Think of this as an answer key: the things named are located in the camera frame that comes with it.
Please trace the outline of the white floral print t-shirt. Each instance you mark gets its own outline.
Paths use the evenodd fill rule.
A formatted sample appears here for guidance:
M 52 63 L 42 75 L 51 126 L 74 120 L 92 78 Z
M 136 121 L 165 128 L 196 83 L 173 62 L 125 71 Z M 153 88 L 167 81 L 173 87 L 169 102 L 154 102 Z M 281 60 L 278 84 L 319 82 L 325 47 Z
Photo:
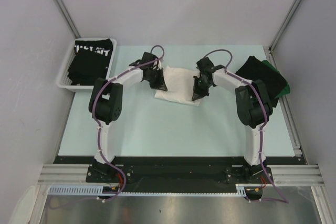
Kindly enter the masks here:
M 192 101 L 196 71 L 167 66 L 163 74 L 167 91 L 157 90 L 154 95 L 156 99 L 192 106 L 200 105 L 200 100 Z

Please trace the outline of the white plastic laundry basket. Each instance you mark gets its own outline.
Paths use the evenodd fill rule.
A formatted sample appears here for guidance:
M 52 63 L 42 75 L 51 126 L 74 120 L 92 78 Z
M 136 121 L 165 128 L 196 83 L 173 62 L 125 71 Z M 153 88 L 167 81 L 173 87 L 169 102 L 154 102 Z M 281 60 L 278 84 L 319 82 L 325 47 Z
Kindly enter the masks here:
M 78 91 L 82 91 L 82 90 L 93 89 L 93 85 L 92 86 L 72 86 L 71 85 L 71 80 L 68 78 L 68 68 L 69 68 L 72 60 L 75 57 L 73 47 L 75 45 L 76 40 L 102 40 L 102 39 L 107 39 L 107 38 L 80 38 L 80 39 L 75 39 L 73 42 L 70 43 L 70 46 L 69 46 L 68 51 L 66 53 L 66 56 L 65 56 L 65 58 L 62 62 L 62 65 L 61 65 L 61 68 L 60 68 L 60 71 L 59 71 L 59 74 L 58 74 L 58 77 L 57 77 L 57 80 L 56 80 L 57 86 L 59 88 L 67 89 L 67 90 L 70 90 L 72 92 L 78 92 Z M 110 75 L 111 67 L 112 67 L 112 63 L 113 63 L 113 57 L 114 57 L 114 54 L 115 54 L 115 48 L 117 46 L 117 41 L 115 39 L 113 39 L 113 38 L 109 38 L 109 39 L 111 39 L 112 42 L 113 42 L 114 50 L 113 50 L 112 57 L 111 57 L 111 60 L 110 60 L 107 75 L 104 79 L 106 79 Z

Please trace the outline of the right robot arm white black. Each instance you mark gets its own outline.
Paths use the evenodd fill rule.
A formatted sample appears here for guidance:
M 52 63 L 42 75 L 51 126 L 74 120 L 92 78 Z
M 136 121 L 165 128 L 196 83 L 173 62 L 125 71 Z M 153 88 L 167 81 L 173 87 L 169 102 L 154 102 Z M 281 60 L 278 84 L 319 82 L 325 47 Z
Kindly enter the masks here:
M 239 120 L 245 126 L 246 147 L 242 167 L 243 179 L 254 183 L 269 179 L 264 154 L 264 132 L 273 109 L 266 86 L 261 80 L 251 81 L 230 72 L 223 65 L 215 66 L 208 57 L 196 63 L 199 74 L 194 77 L 192 101 L 209 95 L 210 87 L 233 91 Z

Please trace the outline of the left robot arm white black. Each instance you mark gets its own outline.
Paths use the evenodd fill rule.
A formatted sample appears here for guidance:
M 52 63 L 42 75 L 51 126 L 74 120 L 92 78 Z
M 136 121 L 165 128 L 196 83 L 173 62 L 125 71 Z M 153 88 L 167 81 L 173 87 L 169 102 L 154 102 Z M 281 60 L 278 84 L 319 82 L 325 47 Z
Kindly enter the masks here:
M 144 52 L 141 59 L 131 63 L 128 68 L 109 79 L 98 78 L 93 86 L 89 112 L 97 123 L 97 153 L 95 160 L 101 165 L 98 176 L 105 182 L 115 178 L 116 169 L 109 165 L 115 158 L 112 151 L 109 132 L 122 112 L 123 91 L 137 83 L 147 81 L 150 88 L 167 92 L 164 70 L 161 66 L 163 57 L 152 52 Z

